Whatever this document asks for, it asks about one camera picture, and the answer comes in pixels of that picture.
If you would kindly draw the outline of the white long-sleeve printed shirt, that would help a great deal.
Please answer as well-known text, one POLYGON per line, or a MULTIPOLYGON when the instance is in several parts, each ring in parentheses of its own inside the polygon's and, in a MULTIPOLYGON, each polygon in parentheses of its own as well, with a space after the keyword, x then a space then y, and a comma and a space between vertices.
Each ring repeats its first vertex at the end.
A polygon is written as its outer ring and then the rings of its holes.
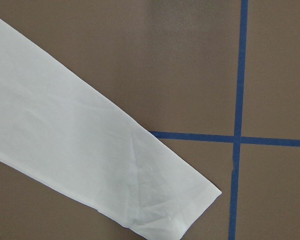
POLYGON ((185 231, 221 194, 1 19, 0 160, 130 229, 185 231))

